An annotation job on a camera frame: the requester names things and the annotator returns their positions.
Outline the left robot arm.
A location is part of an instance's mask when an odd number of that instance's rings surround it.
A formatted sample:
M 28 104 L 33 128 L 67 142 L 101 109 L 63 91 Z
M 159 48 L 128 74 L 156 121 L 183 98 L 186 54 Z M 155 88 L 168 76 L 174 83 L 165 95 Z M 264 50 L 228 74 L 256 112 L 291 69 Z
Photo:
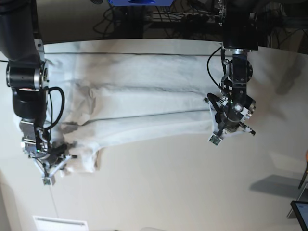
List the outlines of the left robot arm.
M 247 94 L 247 84 L 253 76 L 248 54 L 258 50 L 256 14 L 252 9 L 236 6 L 232 0 L 218 1 L 218 8 L 223 42 L 217 50 L 224 75 L 214 84 L 221 95 L 208 93 L 204 99 L 212 118 L 209 141 L 216 146 L 232 135 L 255 135 L 246 124 L 256 109 L 256 101 Z

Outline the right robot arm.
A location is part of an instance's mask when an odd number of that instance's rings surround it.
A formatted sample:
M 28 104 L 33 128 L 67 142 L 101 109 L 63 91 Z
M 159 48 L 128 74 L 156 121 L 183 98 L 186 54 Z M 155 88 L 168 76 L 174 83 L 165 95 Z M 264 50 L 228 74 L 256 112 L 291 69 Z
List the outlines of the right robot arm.
M 21 119 L 22 149 L 34 161 L 43 184 L 53 185 L 55 173 L 77 156 L 67 153 L 66 143 L 51 142 L 52 128 L 64 112 L 65 95 L 60 87 L 49 87 L 36 1 L 0 2 L 0 51 L 7 58 L 6 83 L 12 89 L 13 110 Z

